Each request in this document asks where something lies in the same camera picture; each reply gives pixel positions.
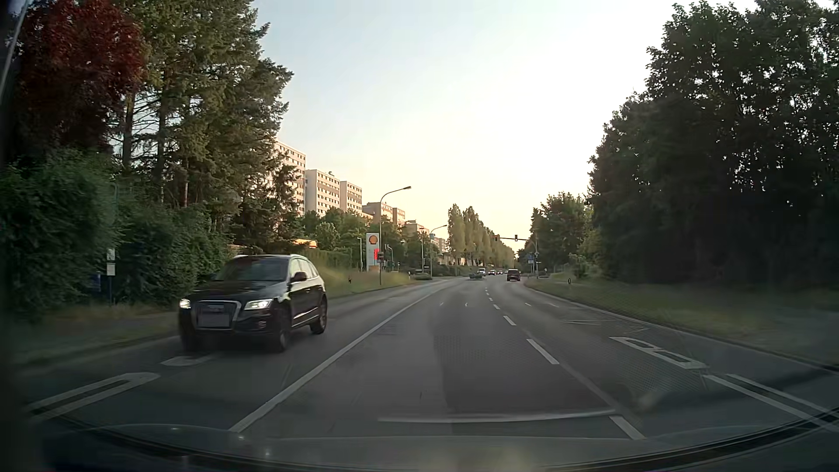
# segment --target car wheel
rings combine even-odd
[[[318,318],[309,325],[309,328],[312,330],[313,334],[323,334],[326,331],[326,301],[320,302],[320,307],[318,307],[319,316]]]
[[[291,316],[289,309],[287,307],[275,306],[274,318],[277,320],[277,328],[268,336],[268,349],[275,353],[281,353],[289,348],[289,337],[291,336]]]

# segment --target dark car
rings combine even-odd
[[[326,289],[315,265],[301,255],[238,256],[211,281],[180,300],[178,329],[184,349],[208,338],[252,338],[274,351],[288,347],[290,332],[326,329]]]

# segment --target road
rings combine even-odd
[[[502,275],[335,300],[326,333],[296,331],[282,354],[185,356],[167,338],[25,370],[18,383],[43,423],[65,415],[250,437],[689,445],[800,419],[839,431],[816,418],[839,406],[833,372],[564,302]]]

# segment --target sky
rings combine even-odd
[[[672,4],[255,2],[265,55],[294,72],[279,138],[308,168],[359,185],[364,202],[412,186],[385,202],[428,228],[456,203],[521,238],[548,195],[586,192],[602,126],[644,89]]]

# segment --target red-leaved tree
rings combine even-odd
[[[17,113],[38,147],[105,149],[108,120],[143,80],[140,28],[109,0],[38,0],[18,44]]]

